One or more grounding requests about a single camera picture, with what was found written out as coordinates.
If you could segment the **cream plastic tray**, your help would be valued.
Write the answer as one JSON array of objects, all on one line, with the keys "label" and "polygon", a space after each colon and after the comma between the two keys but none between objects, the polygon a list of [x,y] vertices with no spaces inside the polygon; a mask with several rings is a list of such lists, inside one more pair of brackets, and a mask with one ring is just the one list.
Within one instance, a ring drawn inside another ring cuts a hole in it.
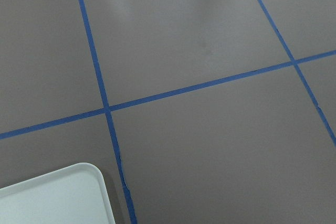
[{"label": "cream plastic tray", "polygon": [[78,163],[1,188],[1,223],[115,223],[102,172]]}]

